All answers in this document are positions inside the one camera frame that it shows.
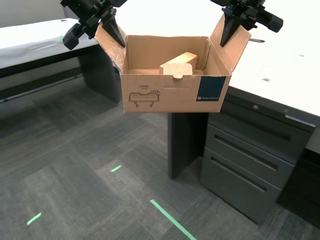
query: wall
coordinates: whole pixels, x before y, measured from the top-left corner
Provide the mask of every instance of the wall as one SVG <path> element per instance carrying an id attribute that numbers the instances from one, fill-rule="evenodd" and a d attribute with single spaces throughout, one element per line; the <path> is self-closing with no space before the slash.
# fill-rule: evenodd
<path id="1" fill-rule="evenodd" d="M 64 19 L 61 0 L 0 0 L 0 28 Z"/>

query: drawer handle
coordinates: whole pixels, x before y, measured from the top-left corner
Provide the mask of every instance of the drawer handle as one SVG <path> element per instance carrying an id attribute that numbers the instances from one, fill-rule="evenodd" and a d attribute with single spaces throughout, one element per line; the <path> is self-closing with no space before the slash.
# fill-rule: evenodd
<path id="1" fill-rule="evenodd" d="M 273 135 L 276 138 L 282 139 L 283 141 L 286 141 L 288 143 L 291 142 L 292 137 L 288 134 L 285 134 L 284 132 L 276 131 L 275 129 L 271 129 L 267 126 L 260 125 L 254 121 L 250 121 L 249 119 L 232 114 L 231 112 L 228 112 L 228 111 L 223 111 L 223 114 L 225 114 L 231 118 L 237 119 L 238 121 L 243 122 L 253 128 L 259 129 L 259 130 L 265 132 L 266 134 Z"/>
<path id="2" fill-rule="evenodd" d="M 217 164 L 220 168 L 228 171 L 229 173 L 231 173 L 234 176 L 236 176 L 237 178 L 243 180 L 247 184 L 250 184 L 251 186 L 255 187 L 256 189 L 260 190 L 261 192 L 263 192 L 263 193 L 267 192 L 267 189 L 264 186 L 261 186 L 260 184 L 258 184 L 256 182 L 254 182 L 253 180 L 249 179 L 248 177 L 246 177 L 246 176 L 242 175 L 241 173 L 233 170 L 229 166 L 227 166 L 227 165 L 223 164 L 222 162 L 220 162 L 219 160 L 215 159 L 213 156 L 211 157 L 211 161 L 213 163 Z"/>
<path id="3" fill-rule="evenodd" d="M 240 152 L 242 153 L 243 155 L 246 155 L 248 158 L 254 160 L 255 162 L 259 163 L 259 164 L 262 164 L 264 165 L 265 167 L 273 170 L 273 171 L 277 171 L 278 170 L 278 166 L 263 159 L 262 157 L 259 157 L 251 152 L 249 152 L 248 150 L 245 150 L 244 148 L 240 147 L 240 146 L 237 146 L 231 142 L 229 142 L 228 140 L 225 140 L 224 138 L 218 136 L 218 135 L 214 135 L 214 138 L 224 144 L 224 145 L 227 145 L 229 148 L 232 148 L 233 150 L 237 151 L 237 152 Z"/>

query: gray drawer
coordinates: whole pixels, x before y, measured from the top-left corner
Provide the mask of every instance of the gray drawer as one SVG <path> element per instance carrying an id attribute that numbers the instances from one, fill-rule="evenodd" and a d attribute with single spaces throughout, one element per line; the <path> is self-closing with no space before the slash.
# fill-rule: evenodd
<path id="1" fill-rule="evenodd" d="M 223 200 L 261 224 L 281 190 L 205 148 L 201 183 Z"/>
<path id="2" fill-rule="evenodd" d="M 292 164 L 211 125 L 206 147 L 280 189 L 294 169 Z"/>
<path id="3" fill-rule="evenodd" d="M 311 134 L 257 111 L 225 101 L 208 123 L 291 164 L 296 164 Z"/>

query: white desk surface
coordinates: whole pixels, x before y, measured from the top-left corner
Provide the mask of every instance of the white desk surface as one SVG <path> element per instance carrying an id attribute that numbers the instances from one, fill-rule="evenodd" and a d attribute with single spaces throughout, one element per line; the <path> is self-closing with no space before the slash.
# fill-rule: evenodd
<path id="1" fill-rule="evenodd" d="M 274 33 L 257 23 L 252 38 L 266 42 L 248 43 L 230 86 L 320 116 L 320 47 L 318 32 L 310 27 L 317 24 L 312 4 L 267 0 L 264 6 L 284 20 L 283 28 Z M 222 14 L 209 0 L 128 0 L 116 20 L 128 35 L 210 36 Z"/>
<path id="2" fill-rule="evenodd" d="M 0 28 L 0 69 L 69 52 L 62 38 L 77 22 L 66 18 Z M 96 44 L 85 34 L 74 50 Z"/>

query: box flap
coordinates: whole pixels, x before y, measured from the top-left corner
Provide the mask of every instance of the box flap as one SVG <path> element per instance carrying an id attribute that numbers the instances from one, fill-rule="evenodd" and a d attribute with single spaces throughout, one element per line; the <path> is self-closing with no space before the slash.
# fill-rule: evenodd
<path id="1" fill-rule="evenodd" d="M 222 47 L 220 46 L 220 41 L 224 26 L 225 15 L 223 14 L 210 36 L 210 40 L 226 67 L 230 72 L 233 72 L 247 46 L 251 34 L 240 25 L 230 40 Z"/>
<path id="2" fill-rule="evenodd" d="M 109 55 L 109 57 L 115 62 L 121 72 L 124 71 L 125 60 L 126 60 L 126 48 L 122 47 L 117 41 L 110 36 L 107 31 L 105 31 L 102 27 L 102 22 L 100 22 L 96 32 L 95 39 L 103 48 L 103 50 Z M 124 39 L 124 42 L 127 43 L 127 36 L 122 31 L 122 29 L 118 26 L 120 33 Z"/>

